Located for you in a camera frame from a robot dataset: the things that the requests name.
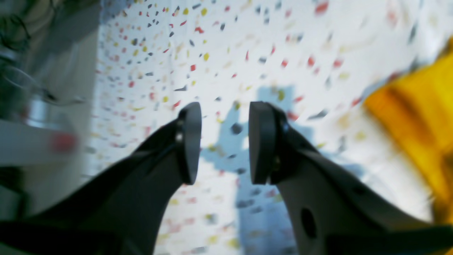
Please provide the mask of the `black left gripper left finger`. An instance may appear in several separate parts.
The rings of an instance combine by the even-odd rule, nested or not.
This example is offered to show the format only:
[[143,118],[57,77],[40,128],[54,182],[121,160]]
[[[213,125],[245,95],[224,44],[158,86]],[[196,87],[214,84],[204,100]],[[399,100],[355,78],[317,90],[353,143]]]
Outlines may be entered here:
[[28,255],[151,255],[168,202],[197,178],[198,102],[131,155],[42,213],[1,222],[1,244]]

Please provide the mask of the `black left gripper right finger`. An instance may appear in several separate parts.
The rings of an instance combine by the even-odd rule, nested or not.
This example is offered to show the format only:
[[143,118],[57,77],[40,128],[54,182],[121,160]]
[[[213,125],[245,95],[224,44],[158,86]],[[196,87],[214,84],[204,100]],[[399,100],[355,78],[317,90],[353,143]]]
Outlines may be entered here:
[[276,185],[301,255],[444,255],[452,226],[398,209],[324,157],[271,103],[249,106],[253,184]]

